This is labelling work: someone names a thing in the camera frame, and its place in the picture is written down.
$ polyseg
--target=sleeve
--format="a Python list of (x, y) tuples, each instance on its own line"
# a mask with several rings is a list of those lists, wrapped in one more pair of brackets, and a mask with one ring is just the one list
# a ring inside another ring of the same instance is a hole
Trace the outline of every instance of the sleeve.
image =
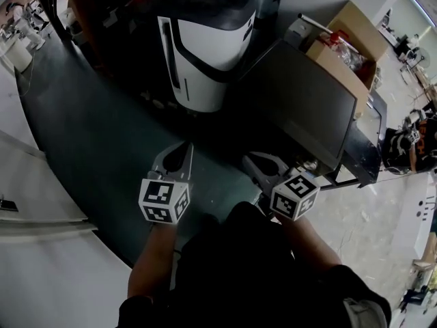
[(389, 302), (370, 290), (347, 266), (336, 266), (323, 274), (322, 283), (343, 300), (351, 327), (389, 327)]
[(23, 8), (21, 6), (16, 6), (14, 8), (14, 22), (18, 21), (23, 15)]
[(120, 306), (117, 328), (142, 328), (145, 320), (153, 322), (154, 317), (155, 310), (150, 298), (131, 297)]
[(434, 158), (433, 156), (430, 156), (430, 154), (437, 155), (437, 150), (431, 151), (429, 153), (429, 155), (427, 157), (425, 157), (424, 159), (417, 159), (417, 162), (416, 162), (417, 173), (428, 172), (431, 169), (435, 168), (435, 166), (437, 164), (437, 159)]

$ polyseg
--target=person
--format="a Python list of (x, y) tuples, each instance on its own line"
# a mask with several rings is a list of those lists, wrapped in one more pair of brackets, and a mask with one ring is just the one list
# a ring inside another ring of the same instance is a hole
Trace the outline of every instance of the person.
[(401, 309), (401, 312), (405, 312), (407, 310), (407, 305), (409, 303), (419, 306), (422, 305), (422, 302), (425, 299), (428, 291), (428, 286), (422, 286), (420, 292), (417, 292), (414, 289), (408, 289), (399, 307)]
[(426, 119), (413, 124), (420, 134), (415, 144), (411, 144), (403, 129), (387, 129), (382, 161), (390, 172), (416, 174), (437, 166), (437, 117), (433, 113), (426, 113), (426, 116)]
[(222, 225), (210, 222), (182, 248), (172, 291), (177, 226), (156, 224), (130, 274), (118, 328), (389, 326), (388, 302), (341, 264), (305, 216), (277, 219), (241, 202)]
[(30, 39), (31, 48), (39, 50), (45, 44), (46, 40), (41, 38), (41, 36), (33, 30), (29, 22), (31, 16), (27, 16), (23, 8), (24, 5), (20, 3), (8, 3), (6, 6), (6, 15), (12, 11), (15, 27)]
[(419, 35), (415, 34), (412, 38), (408, 39), (408, 47), (413, 50), (419, 47)]
[(6, 24), (2, 24), (0, 26), (0, 36), (4, 39), (7, 40), (8, 39), (8, 34), (6, 33)]

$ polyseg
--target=computer monitor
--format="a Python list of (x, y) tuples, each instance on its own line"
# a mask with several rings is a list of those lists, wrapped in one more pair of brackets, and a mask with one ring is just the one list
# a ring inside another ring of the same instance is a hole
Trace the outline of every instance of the computer monitor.
[(284, 155), (287, 147), (291, 153), (296, 146), (291, 138), (331, 170), (338, 166), (356, 98), (304, 53), (275, 42), (241, 78), (238, 96), (249, 111), (272, 124), (269, 130), (282, 132), (275, 145), (284, 146)]

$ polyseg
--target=black table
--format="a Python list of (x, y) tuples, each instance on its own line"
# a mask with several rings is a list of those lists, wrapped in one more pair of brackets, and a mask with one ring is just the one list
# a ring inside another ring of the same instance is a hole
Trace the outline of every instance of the black table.
[[(375, 90), (371, 91), (371, 97), (373, 98), (373, 101), (370, 101), (370, 103), (381, 117), (380, 130), (378, 133), (378, 146), (375, 147), (370, 142), (370, 140), (358, 128), (356, 121), (353, 122), (346, 140), (341, 164), (334, 172), (325, 175), (325, 178), (331, 183), (331, 185), (322, 187), (323, 190), (352, 185), (360, 185), (361, 188), (377, 181), (382, 161), (382, 146), (385, 140), (387, 104)], [(337, 182), (341, 165), (344, 165), (356, 178), (348, 181)]]

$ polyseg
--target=forearm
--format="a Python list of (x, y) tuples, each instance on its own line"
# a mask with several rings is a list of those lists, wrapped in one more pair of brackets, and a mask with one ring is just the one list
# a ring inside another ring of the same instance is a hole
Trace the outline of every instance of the forearm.
[(305, 216), (297, 221), (282, 218), (281, 223), (293, 253), (313, 271), (321, 273), (341, 264), (339, 256), (320, 238)]
[(174, 225), (156, 224), (152, 228), (130, 274), (128, 297), (155, 297), (169, 290), (176, 234)]
[(416, 146), (412, 145), (410, 148), (410, 166), (411, 166), (411, 171), (414, 174), (417, 172), (416, 163), (417, 163)]

